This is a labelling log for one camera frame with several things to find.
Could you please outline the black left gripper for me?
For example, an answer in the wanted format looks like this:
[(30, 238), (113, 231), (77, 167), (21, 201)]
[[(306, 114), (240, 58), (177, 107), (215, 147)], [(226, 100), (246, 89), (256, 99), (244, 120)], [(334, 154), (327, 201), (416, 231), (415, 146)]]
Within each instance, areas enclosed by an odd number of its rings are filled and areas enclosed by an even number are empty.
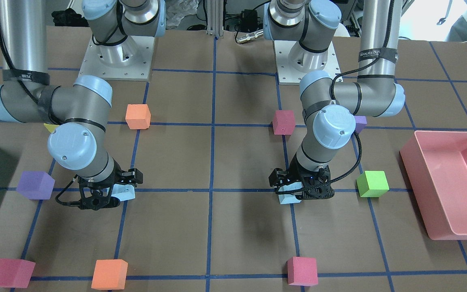
[[(299, 200), (320, 200), (332, 198), (335, 195), (330, 185), (329, 167), (319, 171), (310, 171), (302, 167), (296, 157), (293, 157), (287, 170), (274, 168), (268, 177), (269, 185), (274, 187), (276, 194), (296, 193)], [(301, 182), (303, 187), (297, 190), (278, 191), (283, 185)]]

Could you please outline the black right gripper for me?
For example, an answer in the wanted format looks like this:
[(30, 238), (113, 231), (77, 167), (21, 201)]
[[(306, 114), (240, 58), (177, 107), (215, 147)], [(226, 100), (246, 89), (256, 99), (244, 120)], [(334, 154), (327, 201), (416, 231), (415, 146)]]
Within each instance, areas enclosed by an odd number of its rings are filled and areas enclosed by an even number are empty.
[(121, 169), (116, 161), (111, 173), (103, 181), (97, 182), (94, 179), (78, 178), (80, 199), (71, 203), (72, 206), (81, 210), (102, 208), (115, 208), (120, 205), (118, 198), (111, 196), (113, 185), (133, 185), (143, 183), (143, 172), (137, 168), (127, 171)]

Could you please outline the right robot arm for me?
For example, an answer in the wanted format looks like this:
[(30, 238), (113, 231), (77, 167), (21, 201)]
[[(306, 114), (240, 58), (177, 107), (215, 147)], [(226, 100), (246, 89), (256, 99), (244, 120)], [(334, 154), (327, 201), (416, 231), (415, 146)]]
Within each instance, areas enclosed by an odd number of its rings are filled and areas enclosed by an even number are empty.
[[(0, 50), (5, 60), (0, 85), (0, 120), (57, 125), (47, 148), (64, 168), (75, 173), (80, 199), (64, 202), (81, 210), (115, 208), (115, 185), (136, 187), (143, 174), (124, 171), (104, 148), (111, 85), (101, 77), (83, 74), (70, 88), (50, 83), (47, 72), (46, 27), (42, 0), (0, 0)], [(84, 0), (84, 18), (92, 43), (105, 65), (120, 68), (141, 61), (134, 37), (165, 33), (163, 0)]]

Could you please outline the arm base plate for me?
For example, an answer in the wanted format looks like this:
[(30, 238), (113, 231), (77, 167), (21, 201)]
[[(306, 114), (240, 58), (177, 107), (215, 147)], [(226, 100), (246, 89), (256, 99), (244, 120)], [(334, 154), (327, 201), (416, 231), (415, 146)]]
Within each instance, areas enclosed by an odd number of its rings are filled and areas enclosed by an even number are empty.
[(148, 81), (150, 79), (154, 37), (129, 36), (117, 46), (96, 45), (89, 41), (80, 75), (93, 75), (106, 81)]
[(297, 41), (274, 41), (278, 83), (298, 85), (309, 72), (324, 70), (330, 77), (341, 73), (332, 42), (326, 51), (312, 53), (304, 50)]

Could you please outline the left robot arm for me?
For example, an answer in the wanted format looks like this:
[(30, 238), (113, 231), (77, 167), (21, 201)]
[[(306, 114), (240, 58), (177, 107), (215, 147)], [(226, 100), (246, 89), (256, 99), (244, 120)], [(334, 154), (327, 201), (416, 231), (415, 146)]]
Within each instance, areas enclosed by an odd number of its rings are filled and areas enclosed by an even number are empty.
[[(330, 0), (272, 0), (264, 9), (266, 39), (296, 41), (312, 54), (327, 52), (341, 17)], [(405, 93), (394, 81), (401, 14), (400, 0), (366, 0), (358, 68), (337, 75), (315, 70), (301, 79), (306, 135), (287, 170), (271, 172), (268, 180), (276, 194), (298, 200), (333, 197), (331, 184), (361, 162), (355, 116), (380, 118), (401, 111)]]

